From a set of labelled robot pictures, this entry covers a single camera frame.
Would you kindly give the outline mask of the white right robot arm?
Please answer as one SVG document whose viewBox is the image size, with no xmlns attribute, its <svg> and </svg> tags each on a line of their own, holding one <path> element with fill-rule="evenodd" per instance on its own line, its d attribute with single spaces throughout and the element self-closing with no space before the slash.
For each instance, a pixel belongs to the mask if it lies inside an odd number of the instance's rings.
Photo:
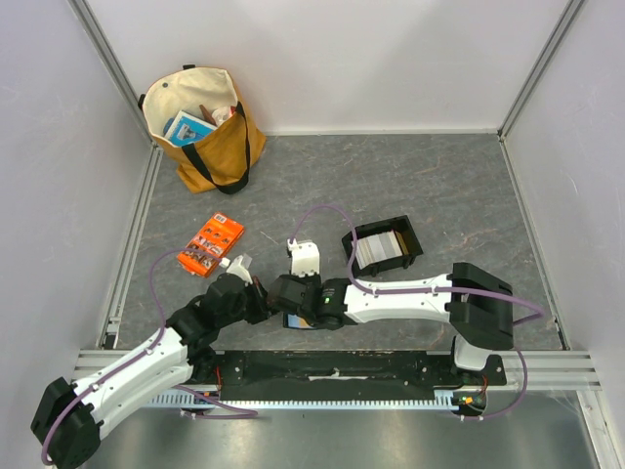
<svg viewBox="0 0 625 469">
<path fill-rule="evenodd" d="M 376 320 L 431 320 L 456 330 L 447 372 L 466 385 L 495 352 L 514 348 L 513 288 L 470 263 L 452 272 L 412 281 L 321 281 L 282 275 L 269 290 L 269 307 L 314 329 L 335 330 Z"/>
</svg>

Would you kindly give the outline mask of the black leather card holder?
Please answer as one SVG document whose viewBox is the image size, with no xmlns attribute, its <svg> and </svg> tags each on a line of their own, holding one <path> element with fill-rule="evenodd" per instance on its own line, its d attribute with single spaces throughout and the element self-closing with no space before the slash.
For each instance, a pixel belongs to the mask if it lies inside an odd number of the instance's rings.
<svg viewBox="0 0 625 469">
<path fill-rule="evenodd" d="M 308 324 L 304 319 L 298 316 L 286 314 L 286 313 L 282 315 L 282 325 L 284 328 L 287 328 L 287 329 L 316 330 L 315 326 Z"/>
</svg>

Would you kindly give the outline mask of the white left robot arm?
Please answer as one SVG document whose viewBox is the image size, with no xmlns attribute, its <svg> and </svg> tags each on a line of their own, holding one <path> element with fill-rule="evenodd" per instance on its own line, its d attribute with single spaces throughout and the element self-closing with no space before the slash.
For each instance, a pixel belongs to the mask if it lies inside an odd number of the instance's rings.
<svg viewBox="0 0 625 469">
<path fill-rule="evenodd" d="M 256 277 L 221 274 L 121 359 L 73 383 L 55 379 L 30 424 L 43 464 L 79 467 L 115 426 L 161 392 L 215 377 L 212 345 L 223 328 L 270 315 L 267 292 Z"/>
</svg>

